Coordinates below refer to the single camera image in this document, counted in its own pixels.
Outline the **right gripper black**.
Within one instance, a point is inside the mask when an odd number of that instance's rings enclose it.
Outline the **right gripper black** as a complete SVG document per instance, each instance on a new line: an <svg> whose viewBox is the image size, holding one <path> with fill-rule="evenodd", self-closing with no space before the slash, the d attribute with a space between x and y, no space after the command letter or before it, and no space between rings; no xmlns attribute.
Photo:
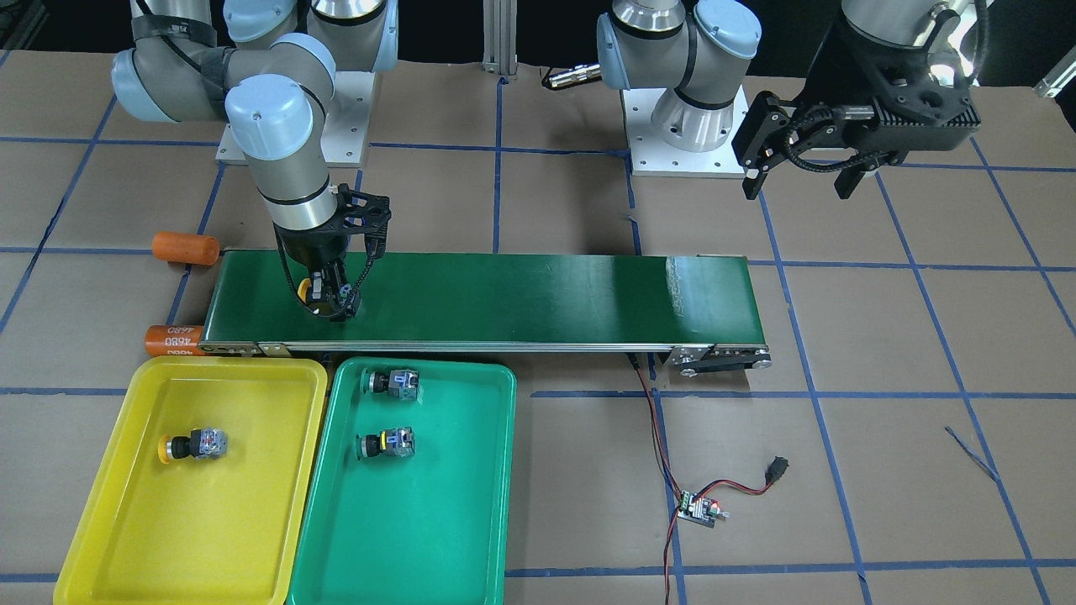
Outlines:
<svg viewBox="0 0 1076 605"><path fill-rule="evenodd" d="M387 252L391 199L340 185L331 192L334 213L315 229L300 231L277 226L277 253L289 291L297 302L314 316L343 322L355 316L362 306L362 283L374 261ZM346 278L346 248L350 238L362 236L366 261L356 280ZM318 286L320 302L307 306L297 295L301 280L311 278Z"/></svg>

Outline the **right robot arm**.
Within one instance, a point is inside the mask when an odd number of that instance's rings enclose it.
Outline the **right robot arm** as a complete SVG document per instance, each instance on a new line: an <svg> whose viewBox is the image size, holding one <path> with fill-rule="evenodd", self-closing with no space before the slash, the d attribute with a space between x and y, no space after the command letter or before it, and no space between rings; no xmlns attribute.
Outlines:
<svg viewBox="0 0 1076 605"><path fill-rule="evenodd" d="M134 46L111 82L137 119L223 122L272 217L283 268L308 272L293 295L308 313L353 318L362 278L346 248L362 236L368 276L387 249L388 197L334 183L322 149L337 76L388 71L398 58L396 1L227 1L231 45L220 45L208 1L134 1Z"/></svg>

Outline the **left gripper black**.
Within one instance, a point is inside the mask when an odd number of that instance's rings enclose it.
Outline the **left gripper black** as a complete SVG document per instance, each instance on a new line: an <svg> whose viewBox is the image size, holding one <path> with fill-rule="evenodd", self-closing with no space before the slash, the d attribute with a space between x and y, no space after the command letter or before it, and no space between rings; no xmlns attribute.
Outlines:
<svg viewBox="0 0 1076 605"><path fill-rule="evenodd" d="M753 200L783 161L815 173L833 172L834 188L849 198L861 180L896 166L910 152L954 150L981 125L971 81L944 84L936 65L957 66L947 42L954 22L930 22L922 45L900 47L851 22L831 25L799 95L792 100L759 92L731 146L746 169Z"/></svg>

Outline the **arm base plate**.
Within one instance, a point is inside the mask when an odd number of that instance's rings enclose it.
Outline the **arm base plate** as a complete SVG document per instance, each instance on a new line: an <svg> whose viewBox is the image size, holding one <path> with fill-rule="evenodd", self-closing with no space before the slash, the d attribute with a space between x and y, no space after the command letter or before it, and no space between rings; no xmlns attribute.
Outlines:
<svg viewBox="0 0 1076 605"><path fill-rule="evenodd" d="M634 175L745 175L731 146L748 113L742 87L714 111L688 105L668 89L621 92L621 100Z"/></svg>
<svg viewBox="0 0 1076 605"><path fill-rule="evenodd" d="M226 93L228 126L220 141L221 161L284 160L307 143L320 141L330 167L362 165L377 76L339 72L332 92L318 97L300 80L284 74L250 74Z"/></svg>

